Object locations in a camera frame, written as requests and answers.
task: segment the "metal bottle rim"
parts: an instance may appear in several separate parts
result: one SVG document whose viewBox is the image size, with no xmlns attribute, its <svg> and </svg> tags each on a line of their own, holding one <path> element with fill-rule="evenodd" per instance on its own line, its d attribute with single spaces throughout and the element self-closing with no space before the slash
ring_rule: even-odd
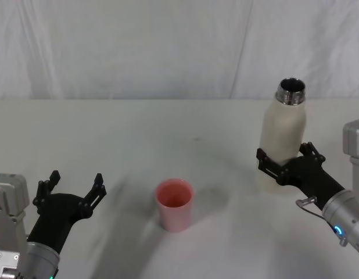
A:
<svg viewBox="0 0 359 279">
<path fill-rule="evenodd" d="M 305 101 L 306 85 L 298 78 L 285 78 L 279 83 L 275 98 L 284 105 L 299 105 Z"/>
</svg>

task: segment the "white curtain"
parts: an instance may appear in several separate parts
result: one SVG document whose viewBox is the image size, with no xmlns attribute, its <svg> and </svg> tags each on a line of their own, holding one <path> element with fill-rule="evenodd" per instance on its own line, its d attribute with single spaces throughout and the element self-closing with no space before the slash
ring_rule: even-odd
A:
<svg viewBox="0 0 359 279">
<path fill-rule="evenodd" d="M 359 0 L 0 0 L 0 99 L 359 96 Z"/>
</svg>

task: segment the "white tabletop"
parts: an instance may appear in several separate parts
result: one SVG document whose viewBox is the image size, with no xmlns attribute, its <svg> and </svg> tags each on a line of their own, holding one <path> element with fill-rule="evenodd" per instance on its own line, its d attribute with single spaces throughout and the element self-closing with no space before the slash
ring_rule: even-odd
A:
<svg viewBox="0 0 359 279">
<path fill-rule="evenodd" d="M 101 172 L 107 196 L 76 223 L 58 279 L 359 278 L 359 254 L 295 205 L 304 195 L 259 193 L 256 148 L 266 101 L 0 101 L 0 172 L 37 181 L 58 169 L 55 192 L 84 196 Z M 351 188 L 342 127 L 359 100 L 308 101 L 305 141 Z M 196 191 L 194 222 L 160 228 L 152 202 L 161 180 Z M 26 210 L 26 230 L 36 222 Z"/>
</svg>

